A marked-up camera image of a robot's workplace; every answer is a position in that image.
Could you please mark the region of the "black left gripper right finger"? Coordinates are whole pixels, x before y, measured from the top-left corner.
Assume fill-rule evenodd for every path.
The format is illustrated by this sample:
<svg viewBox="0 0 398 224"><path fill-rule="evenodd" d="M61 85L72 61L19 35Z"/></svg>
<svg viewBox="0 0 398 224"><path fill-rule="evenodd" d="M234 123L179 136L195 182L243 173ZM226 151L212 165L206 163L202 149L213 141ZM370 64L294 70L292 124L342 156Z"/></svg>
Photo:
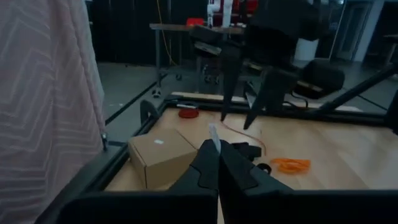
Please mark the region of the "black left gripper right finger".
<svg viewBox="0 0 398 224"><path fill-rule="evenodd" d="M294 190L221 141L225 223L397 223L396 190Z"/></svg>

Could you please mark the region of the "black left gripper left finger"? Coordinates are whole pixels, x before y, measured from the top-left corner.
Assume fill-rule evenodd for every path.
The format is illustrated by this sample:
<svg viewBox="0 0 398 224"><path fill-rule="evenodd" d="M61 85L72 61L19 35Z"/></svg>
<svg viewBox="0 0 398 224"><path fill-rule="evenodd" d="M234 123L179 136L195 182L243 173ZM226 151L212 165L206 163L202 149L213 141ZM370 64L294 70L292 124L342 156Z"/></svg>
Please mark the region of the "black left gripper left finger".
<svg viewBox="0 0 398 224"><path fill-rule="evenodd" d="M207 139L183 175L167 190L95 192L68 202L57 221L79 223L216 223L219 144Z"/></svg>

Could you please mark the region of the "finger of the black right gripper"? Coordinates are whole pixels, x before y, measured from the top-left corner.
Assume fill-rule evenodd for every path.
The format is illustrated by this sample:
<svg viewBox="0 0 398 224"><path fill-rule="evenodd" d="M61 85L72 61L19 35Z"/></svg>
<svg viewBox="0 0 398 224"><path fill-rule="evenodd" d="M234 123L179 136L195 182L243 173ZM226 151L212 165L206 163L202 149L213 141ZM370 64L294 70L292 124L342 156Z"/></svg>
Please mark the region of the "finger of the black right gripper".
<svg viewBox="0 0 398 224"><path fill-rule="evenodd" d="M223 109L221 110L221 121L224 121L231 105L232 97L239 73L243 64L241 48L233 44L225 44L220 53L221 71L223 79Z"/></svg>
<svg viewBox="0 0 398 224"><path fill-rule="evenodd" d="M296 85L298 79L299 76L295 72L270 68L266 72L250 112L246 116L243 129L248 129L264 108L268 114L282 111L285 94Z"/></svg>

